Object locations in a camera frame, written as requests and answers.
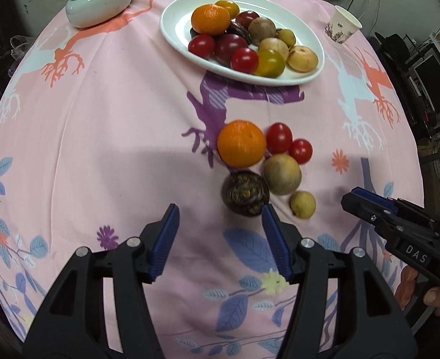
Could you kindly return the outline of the green-yellow tomato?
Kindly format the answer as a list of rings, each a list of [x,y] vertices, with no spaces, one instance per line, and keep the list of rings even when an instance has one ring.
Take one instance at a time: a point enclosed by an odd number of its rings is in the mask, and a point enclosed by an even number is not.
[[[253,72],[254,75],[275,79],[284,72],[286,62],[278,51],[261,49],[256,54],[258,56],[258,66]]]

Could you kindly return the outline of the floral paper cup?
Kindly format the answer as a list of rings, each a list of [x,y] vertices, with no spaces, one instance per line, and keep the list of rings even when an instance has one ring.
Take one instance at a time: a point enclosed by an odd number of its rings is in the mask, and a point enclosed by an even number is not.
[[[351,12],[335,6],[334,14],[326,24],[325,33],[333,42],[343,44],[362,27],[362,23]]]

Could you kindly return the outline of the dark patterned passion fruit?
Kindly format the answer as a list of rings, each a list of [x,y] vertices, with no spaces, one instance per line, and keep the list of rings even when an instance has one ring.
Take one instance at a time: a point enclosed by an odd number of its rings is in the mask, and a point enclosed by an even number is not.
[[[255,217],[269,203],[269,187],[259,174],[250,170],[232,172],[221,188],[224,205],[240,216]]]

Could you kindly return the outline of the yellow-orange tomato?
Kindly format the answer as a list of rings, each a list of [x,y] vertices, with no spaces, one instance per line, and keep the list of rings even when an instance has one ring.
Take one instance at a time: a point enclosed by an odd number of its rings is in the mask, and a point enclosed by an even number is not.
[[[233,1],[219,0],[215,2],[215,4],[218,5],[219,7],[225,8],[229,12],[231,19],[235,19],[237,15],[240,13],[238,5]]]

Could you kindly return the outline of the striped pepino melon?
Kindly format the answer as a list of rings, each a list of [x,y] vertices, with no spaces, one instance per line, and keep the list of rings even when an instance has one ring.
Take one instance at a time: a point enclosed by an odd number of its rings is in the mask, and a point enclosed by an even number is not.
[[[285,61],[290,52],[288,45],[284,41],[275,37],[263,39],[258,45],[258,50],[272,50],[278,52]]]
[[[290,49],[286,63],[296,72],[308,73],[317,68],[317,54],[309,47],[298,45]]]

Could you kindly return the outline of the white oval plate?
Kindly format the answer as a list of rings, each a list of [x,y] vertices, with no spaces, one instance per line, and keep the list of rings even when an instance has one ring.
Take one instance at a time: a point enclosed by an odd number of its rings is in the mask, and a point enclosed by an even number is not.
[[[300,85],[325,66],[314,31],[269,0],[174,0],[161,14],[160,29],[190,62],[242,83]]]

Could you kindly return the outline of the red cherry tomato front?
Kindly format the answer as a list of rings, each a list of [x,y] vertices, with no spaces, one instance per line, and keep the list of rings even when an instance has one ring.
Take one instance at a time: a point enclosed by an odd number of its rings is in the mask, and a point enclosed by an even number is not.
[[[255,50],[250,48],[240,48],[233,52],[230,59],[232,70],[245,74],[252,74],[259,65],[259,57]]]

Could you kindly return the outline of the brown-green passion fruit back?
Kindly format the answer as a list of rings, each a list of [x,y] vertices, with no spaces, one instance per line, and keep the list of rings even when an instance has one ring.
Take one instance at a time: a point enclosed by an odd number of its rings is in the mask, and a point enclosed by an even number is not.
[[[302,181],[300,165],[287,154],[276,154],[267,159],[262,166],[262,176],[275,195],[293,193]]]

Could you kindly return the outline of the dark red plum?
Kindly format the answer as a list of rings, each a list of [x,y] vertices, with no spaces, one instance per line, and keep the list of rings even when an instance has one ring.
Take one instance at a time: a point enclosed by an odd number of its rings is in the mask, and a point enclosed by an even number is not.
[[[245,10],[243,12],[240,12],[236,18],[235,21],[237,24],[241,25],[243,28],[248,30],[250,24],[254,19],[259,18],[260,16],[253,10]]]
[[[222,65],[230,67],[230,59],[237,49],[248,47],[247,42],[241,36],[226,34],[215,42],[213,56]]]

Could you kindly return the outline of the dark purple mangosteen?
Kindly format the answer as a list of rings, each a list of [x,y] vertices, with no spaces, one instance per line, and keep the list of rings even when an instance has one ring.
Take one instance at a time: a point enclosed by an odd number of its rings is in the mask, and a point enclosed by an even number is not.
[[[226,30],[226,34],[241,36],[241,38],[244,38],[248,45],[252,43],[252,38],[249,31],[237,24],[235,21],[230,23],[230,26]]]

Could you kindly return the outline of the cherry tomato back right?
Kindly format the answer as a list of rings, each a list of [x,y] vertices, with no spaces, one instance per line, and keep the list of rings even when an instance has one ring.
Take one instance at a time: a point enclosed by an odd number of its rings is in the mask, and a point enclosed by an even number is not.
[[[306,139],[296,139],[291,143],[288,154],[295,159],[299,165],[304,165],[311,160],[313,148]]]

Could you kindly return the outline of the pink patterned tablecloth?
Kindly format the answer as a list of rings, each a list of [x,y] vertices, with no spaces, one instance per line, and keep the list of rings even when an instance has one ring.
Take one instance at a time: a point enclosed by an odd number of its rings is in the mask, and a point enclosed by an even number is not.
[[[0,303],[24,338],[80,246],[110,250],[179,206],[180,228],[148,308],[168,358],[273,358],[296,288],[278,274],[259,218],[221,200],[225,124],[275,122],[308,140],[301,189],[317,202],[300,232],[331,250],[362,247],[388,286],[403,264],[340,201],[356,186],[423,202],[416,143],[398,96],[361,33],[325,33],[334,6],[269,0],[301,18],[326,52],[310,83],[263,88],[190,63],[162,37],[173,0],[133,0],[96,28],[58,13],[0,103]]]

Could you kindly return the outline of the orange mandarin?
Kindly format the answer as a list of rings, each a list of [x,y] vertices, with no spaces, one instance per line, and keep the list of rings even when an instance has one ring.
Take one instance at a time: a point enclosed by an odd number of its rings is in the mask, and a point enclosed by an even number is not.
[[[199,34],[217,36],[230,27],[228,10],[216,4],[205,4],[193,11],[190,24]]]
[[[264,158],[266,139],[254,123],[235,120],[221,129],[217,137],[217,151],[231,168],[246,169]]]

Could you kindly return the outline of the small longan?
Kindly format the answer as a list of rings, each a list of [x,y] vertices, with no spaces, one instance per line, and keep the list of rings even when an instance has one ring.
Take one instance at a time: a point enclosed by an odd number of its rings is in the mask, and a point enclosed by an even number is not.
[[[290,198],[290,208],[296,217],[308,220],[316,211],[316,199],[308,191],[296,191]]]
[[[296,36],[292,30],[287,28],[278,29],[276,32],[276,36],[279,40],[283,41],[288,48],[295,46],[296,44]]]

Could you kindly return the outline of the cherry tomato back left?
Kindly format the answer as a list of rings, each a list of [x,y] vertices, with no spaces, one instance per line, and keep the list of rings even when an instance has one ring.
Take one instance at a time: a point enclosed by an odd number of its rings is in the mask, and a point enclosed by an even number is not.
[[[276,122],[269,127],[265,136],[267,150],[270,154],[287,152],[293,142],[291,129],[284,123]]]

